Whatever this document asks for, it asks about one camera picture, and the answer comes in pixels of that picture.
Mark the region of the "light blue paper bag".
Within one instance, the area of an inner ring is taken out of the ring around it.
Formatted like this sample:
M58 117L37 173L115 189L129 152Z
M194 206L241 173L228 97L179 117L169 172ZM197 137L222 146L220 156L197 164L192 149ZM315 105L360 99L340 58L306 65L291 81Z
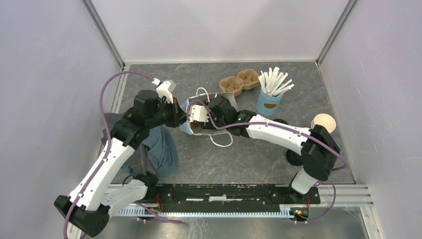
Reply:
M222 129L224 125L236 116L238 105L233 93L209 93L204 87L196 89L195 95L189 97L182 104L182 109L187 117L192 105L203 105L208 110L209 121L202 122L201 128L191 129L188 120L180 126L180 130L188 135L207 136L211 142L218 147L229 147L233 144L233 136L226 129ZM214 136L227 134L230 143L223 145L216 143Z

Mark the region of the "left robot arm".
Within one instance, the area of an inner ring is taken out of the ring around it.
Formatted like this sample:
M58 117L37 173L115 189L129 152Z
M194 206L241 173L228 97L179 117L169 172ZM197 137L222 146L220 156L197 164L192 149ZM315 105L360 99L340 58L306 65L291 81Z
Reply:
M138 200L150 203L156 198L153 186L134 178L128 184L106 194L114 176L122 165L150 135L150 130L161 125L178 127L186 121L186 114L173 97L171 90L142 90L113 126L107 128L107 143L79 185L67 196L59 195L54 206L64 217L63 237L68 238L69 224L95 237L111 217Z

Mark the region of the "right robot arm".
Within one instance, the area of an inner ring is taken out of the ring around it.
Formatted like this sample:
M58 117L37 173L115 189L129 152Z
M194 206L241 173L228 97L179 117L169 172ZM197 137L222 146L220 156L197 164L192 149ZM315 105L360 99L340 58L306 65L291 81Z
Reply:
M301 170L287 190L293 203L302 202L311 187L327 181L338 160L344 161L340 148L330 132L322 125L297 127L269 120L255 112L236 110L228 99L217 96L205 105L214 129L226 129L235 136L260 139L287 148L297 154Z

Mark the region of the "green paper coffee cup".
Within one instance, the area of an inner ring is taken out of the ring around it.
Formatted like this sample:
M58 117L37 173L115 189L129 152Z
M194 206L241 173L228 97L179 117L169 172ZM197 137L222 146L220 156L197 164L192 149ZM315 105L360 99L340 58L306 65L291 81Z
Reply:
M286 125L288 125L288 122L287 122L287 121L285 121L284 119L274 119L274 121L275 121L275 122L279 122L279 123L282 123L282 124L286 124Z

